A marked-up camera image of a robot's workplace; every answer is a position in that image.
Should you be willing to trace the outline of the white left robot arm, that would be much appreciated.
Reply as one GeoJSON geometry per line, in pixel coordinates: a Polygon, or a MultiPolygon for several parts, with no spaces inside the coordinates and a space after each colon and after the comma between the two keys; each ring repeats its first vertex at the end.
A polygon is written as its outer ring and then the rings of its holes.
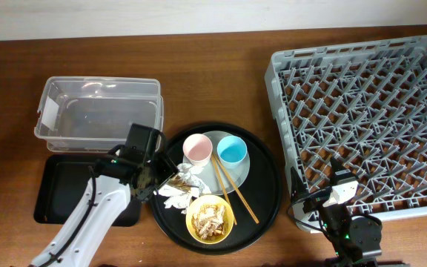
{"type": "Polygon", "coordinates": [[[31,266],[88,266],[109,228],[132,200],[148,201],[179,169],[164,152],[163,132],[133,124],[125,143],[88,167],[83,197],[31,266]]]}

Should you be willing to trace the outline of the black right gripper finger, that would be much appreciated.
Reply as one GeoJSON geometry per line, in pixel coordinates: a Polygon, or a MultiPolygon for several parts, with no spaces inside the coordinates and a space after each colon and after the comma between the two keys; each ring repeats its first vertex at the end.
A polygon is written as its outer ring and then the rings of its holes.
{"type": "Polygon", "coordinates": [[[308,190],[295,167],[291,167],[291,201],[295,202],[308,196],[308,190]]]}
{"type": "Polygon", "coordinates": [[[345,168],[337,159],[331,158],[331,184],[343,184],[353,182],[355,175],[347,168],[345,168]]]}

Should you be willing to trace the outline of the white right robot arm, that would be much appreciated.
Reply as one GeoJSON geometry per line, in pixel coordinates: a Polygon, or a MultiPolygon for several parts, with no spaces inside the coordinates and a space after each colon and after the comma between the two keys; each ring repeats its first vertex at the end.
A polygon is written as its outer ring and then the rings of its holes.
{"type": "Polygon", "coordinates": [[[306,190],[296,168],[291,169],[293,195],[287,215],[332,244],[336,256],[324,260],[325,266],[405,266],[403,262],[377,261],[382,254],[382,221],[370,214],[351,214],[347,202],[357,192],[358,176],[335,158],[330,163],[329,185],[313,193],[306,190]]]}

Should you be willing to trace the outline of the pink cup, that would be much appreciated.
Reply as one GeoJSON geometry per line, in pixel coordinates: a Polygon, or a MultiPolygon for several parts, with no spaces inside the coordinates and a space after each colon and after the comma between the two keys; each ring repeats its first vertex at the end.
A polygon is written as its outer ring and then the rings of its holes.
{"type": "Polygon", "coordinates": [[[211,160],[213,144],[204,134],[190,135],[183,143],[183,154],[196,167],[205,167],[211,160]]]}

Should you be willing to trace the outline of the blue cup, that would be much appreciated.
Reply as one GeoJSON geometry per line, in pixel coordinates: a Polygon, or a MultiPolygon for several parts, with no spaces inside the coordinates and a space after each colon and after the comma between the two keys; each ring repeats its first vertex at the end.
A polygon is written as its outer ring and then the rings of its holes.
{"type": "Polygon", "coordinates": [[[236,168],[246,158],[248,149],[245,141],[238,136],[223,137],[217,147],[220,162],[229,169],[236,168]]]}

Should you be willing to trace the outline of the white napkin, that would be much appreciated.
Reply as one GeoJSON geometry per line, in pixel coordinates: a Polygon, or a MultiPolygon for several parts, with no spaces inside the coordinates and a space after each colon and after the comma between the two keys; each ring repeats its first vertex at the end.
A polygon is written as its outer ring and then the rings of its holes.
{"type": "Polygon", "coordinates": [[[159,196],[167,197],[164,206],[176,208],[182,214],[187,212],[187,208],[192,203],[193,198],[210,195],[210,188],[203,182],[199,175],[203,167],[194,166],[190,163],[177,165],[179,173],[170,178],[158,191],[159,196]]]}

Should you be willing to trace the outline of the yellow bowl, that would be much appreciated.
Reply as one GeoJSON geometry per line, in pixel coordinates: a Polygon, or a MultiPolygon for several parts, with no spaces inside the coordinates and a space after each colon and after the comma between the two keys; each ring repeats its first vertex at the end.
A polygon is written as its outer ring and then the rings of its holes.
{"type": "Polygon", "coordinates": [[[202,244],[213,245],[222,242],[231,233],[234,214],[223,198],[205,195],[189,205],[185,223],[192,238],[202,244]]]}

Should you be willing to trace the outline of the food scraps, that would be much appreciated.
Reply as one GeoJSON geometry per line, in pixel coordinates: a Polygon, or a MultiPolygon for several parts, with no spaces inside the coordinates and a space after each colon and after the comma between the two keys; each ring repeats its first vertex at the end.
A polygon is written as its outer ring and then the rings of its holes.
{"type": "Polygon", "coordinates": [[[215,240],[225,233],[225,206],[203,205],[192,216],[192,226],[201,240],[215,240]]]}

